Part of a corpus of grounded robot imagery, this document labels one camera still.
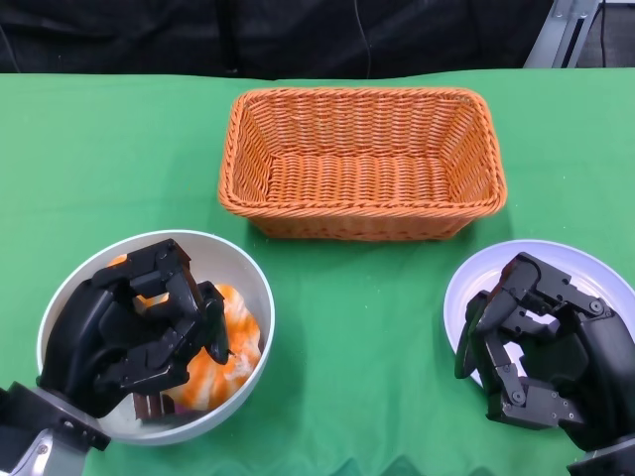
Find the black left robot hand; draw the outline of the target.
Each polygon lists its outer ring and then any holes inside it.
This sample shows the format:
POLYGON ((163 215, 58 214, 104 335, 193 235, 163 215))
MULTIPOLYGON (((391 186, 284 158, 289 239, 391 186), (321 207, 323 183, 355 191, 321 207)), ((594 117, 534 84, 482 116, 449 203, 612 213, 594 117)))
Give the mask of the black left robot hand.
POLYGON ((105 417, 130 394, 154 396, 186 383, 201 350, 226 364, 223 296, 194 280, 190 262, 167 239, 81 282, 51 331, 40 387, 105 417))

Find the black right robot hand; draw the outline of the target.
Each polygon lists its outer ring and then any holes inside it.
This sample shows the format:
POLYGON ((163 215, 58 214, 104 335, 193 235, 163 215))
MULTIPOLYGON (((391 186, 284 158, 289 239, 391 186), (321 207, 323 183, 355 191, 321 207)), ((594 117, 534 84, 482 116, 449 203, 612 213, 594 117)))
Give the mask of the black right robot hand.
POLYGON ((583 451, 634 434, 634 341, 623 319, 530 254, 466 306, 454 374, 472 373, 490 420, 558 426, 583 451))

